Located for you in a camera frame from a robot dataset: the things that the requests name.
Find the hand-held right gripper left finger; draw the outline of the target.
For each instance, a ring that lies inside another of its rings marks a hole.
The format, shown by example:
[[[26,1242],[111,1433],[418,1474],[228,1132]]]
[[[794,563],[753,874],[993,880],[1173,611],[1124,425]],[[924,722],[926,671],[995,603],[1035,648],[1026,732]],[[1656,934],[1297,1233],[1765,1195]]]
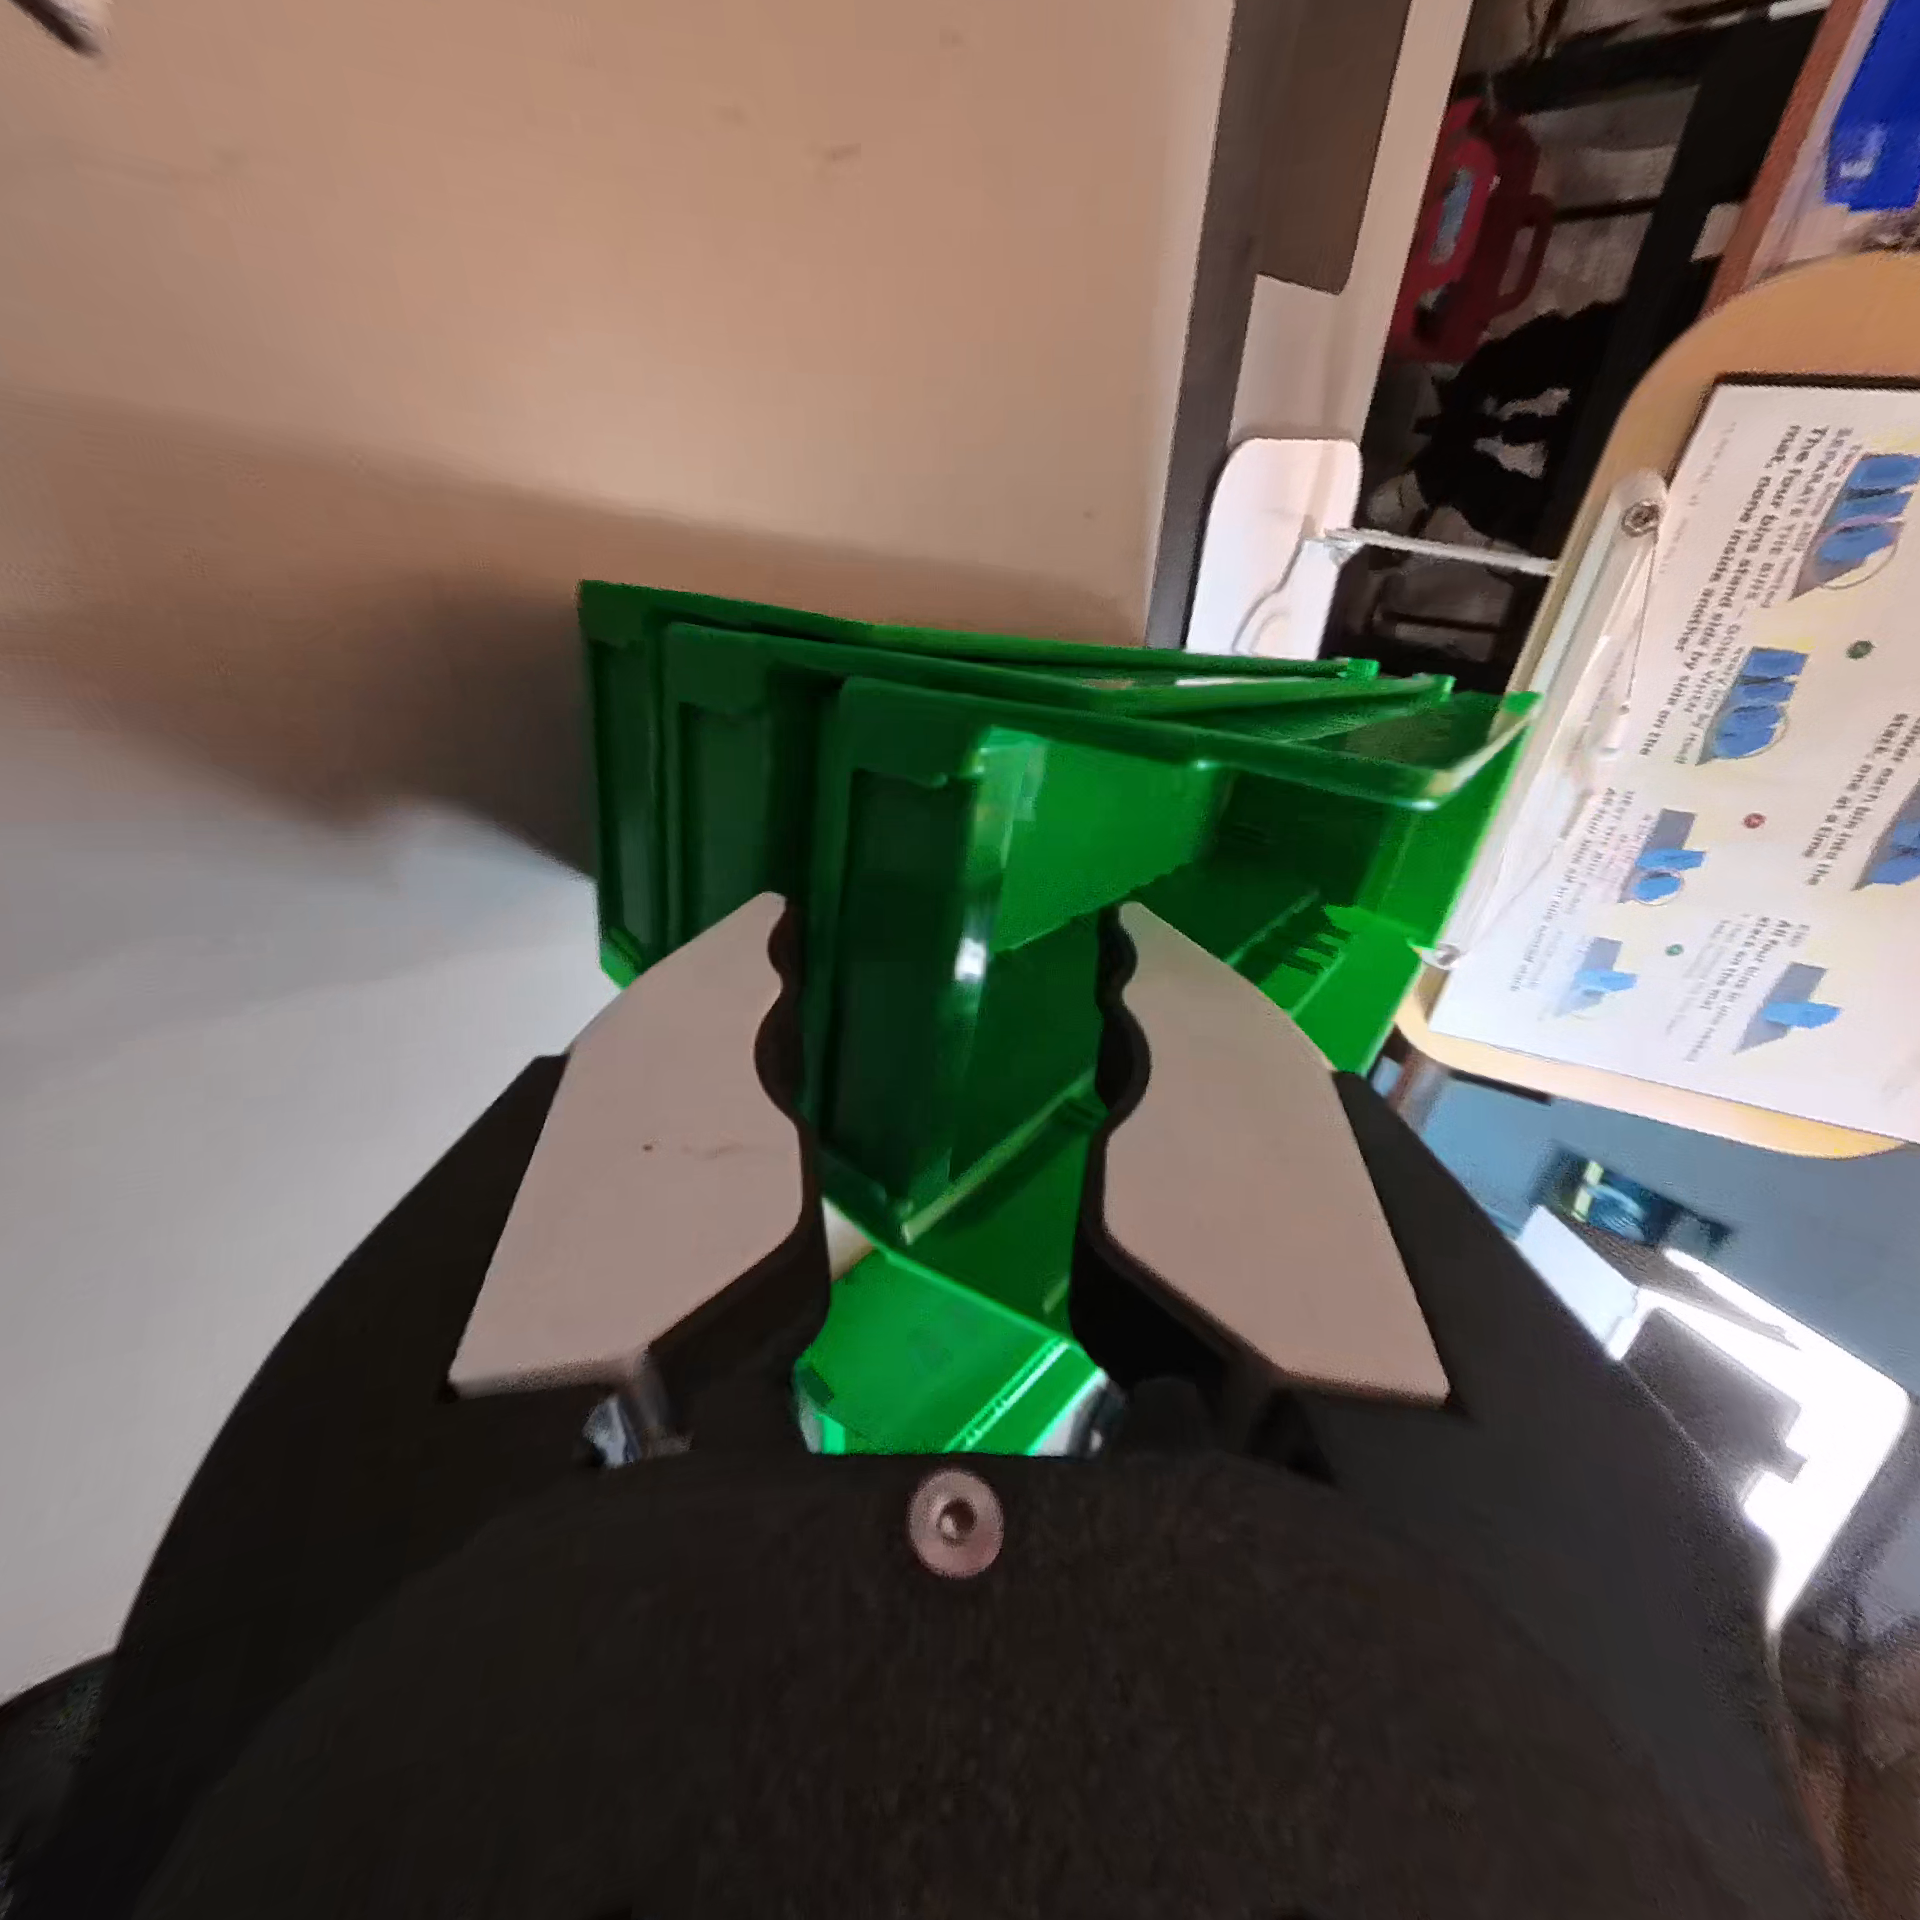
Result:
[[[582,1028],[451,1352],[455,1399],[585,1388],[646,1442],[792,1418],[832,1303],[799,1000],[797,912],[763,890]]]

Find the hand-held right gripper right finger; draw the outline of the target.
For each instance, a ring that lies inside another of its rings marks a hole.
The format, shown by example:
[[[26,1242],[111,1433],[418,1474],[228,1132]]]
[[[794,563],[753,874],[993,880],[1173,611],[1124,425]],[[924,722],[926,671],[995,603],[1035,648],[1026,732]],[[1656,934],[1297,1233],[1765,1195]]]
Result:
[[[1068,1329],[1115,1388],[1115,1436],[1257,1451],[1303,1399],[1446,1413],[1441,1350],[1319,1047],[1141,902],[1100,929],[1095,1002]]]

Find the green plastic bin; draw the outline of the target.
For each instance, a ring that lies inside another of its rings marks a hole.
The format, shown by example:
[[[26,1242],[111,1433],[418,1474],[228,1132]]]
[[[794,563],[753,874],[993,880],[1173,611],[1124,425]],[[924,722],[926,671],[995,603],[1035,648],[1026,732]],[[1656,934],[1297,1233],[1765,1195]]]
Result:
[[[1198,860],[1238,778],[1420,812],[1482,759],[1447,679],[1363,660],[1189,674],[705,616],[670,621],[653,659],[657,949],[768,893],[832,919],[879,884],[855,833],[900,829],[906,886],[934,907],[982,890],[989,950],[1015,950]]]
[[[1192,864],[1015,950],[975,886],[906,884],[902,829],[828,919],[808,908],[806,1102],[832,1201],[879,1244],[803,1359],[828,1452],[1073,1449],[1101,1371],[1068,1283],[1101,1104],[1095,978],[1109,910],[1141,902],[1257,987],[1345,1093],[1378,1060],[1522,756],[1524,707],[1464,695],[1482,759],[1402,812],[1238,778]]]
[[[987,729],[1170,762],[1306,746],[1395,698],[1360,660],[1205,660],[604,580],[580,585],[578,621],[595,912],[619,981],[744,899],[811,893],[820,766],[850,692],[912,696],[879,725],[888,746],[928,748],[974,705]]]

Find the white page holder bar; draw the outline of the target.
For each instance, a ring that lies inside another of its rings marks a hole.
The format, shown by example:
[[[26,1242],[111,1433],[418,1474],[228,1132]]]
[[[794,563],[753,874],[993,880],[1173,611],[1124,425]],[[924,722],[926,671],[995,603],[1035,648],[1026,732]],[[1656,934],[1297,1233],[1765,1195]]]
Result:
[[[1637,468],[1605,495],[1559,591],[1533,674],[1524,753],[1430,961],[1451,973],[1555,864],[1559,846],[1620,756],[1650,594],[1660,571],[1667,483]]]

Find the white stand rod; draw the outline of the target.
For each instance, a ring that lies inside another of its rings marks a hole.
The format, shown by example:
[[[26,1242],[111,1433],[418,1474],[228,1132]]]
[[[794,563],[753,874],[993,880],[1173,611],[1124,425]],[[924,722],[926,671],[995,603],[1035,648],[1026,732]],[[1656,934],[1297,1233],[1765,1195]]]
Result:
[[[1559,573],[1559,563],[1554,559],[1542,559],[1497,545],[1428,541],[1363,526],[1322,528],[1306,536],[1303,546],[1326,551],[1339,563],[1348,563],[1355,559],[1355,554],[1375,553],[1428,564],[1480,567],[1539,580],[1552,580]]]

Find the blue storage box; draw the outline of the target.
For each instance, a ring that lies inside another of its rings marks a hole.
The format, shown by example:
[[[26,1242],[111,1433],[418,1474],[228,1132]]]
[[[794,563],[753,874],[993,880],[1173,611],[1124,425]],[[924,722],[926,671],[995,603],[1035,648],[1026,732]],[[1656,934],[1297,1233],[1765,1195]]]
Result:
[[[1917,206],[1917,2],[1885,2],[1826,143],[1821,199],[1852,215]]]

